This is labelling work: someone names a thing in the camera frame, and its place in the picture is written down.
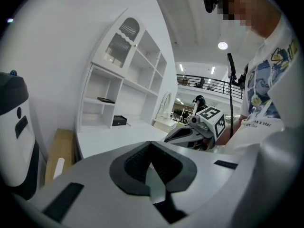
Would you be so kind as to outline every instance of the black cable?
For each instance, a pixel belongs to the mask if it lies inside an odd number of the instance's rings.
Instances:
[[[233,77],[230,77],[230,81],[229,81],[229,89],[230,89],[230,138],[233,135],[233,104],[232,104],[232,90],[231,90],[231,83],[232,83]]]

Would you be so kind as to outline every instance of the cartoon graphic on shirt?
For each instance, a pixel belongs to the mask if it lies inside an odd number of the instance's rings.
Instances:
[[[248,80],[248,112],[247,121],[260,116],[280,118],[267,92],[278,81],[298,51],[296,40],[288,45],[288,49],[277,48],[271,54],[270,61],[265,60],[251,73]]]

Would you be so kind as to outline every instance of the ceiling light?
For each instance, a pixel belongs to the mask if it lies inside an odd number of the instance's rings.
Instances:
[[[228,44],[226,42],[222,41],[222,42],[219,42],[218,47],[221,50],[226,50],[228,48]]]

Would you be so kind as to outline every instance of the white t-shirt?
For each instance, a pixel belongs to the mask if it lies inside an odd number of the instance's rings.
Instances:
[[[286,19],[264,41],[248,64],[241,114],[248,116],[220,153],[243,154],[248,145],[262,142],[284,125],[267,92],[284,75],[299,53],[299,43]]]

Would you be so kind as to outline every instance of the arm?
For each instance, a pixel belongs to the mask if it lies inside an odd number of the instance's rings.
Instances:
[[[246,116],[241,115],[237,120],[233,122],[233,134],[240,128],[242,120],[247,119]],[[231,125],[227,126],[223,134],[216,141],[216,145],[226,145],[230,139],[230,128]]]

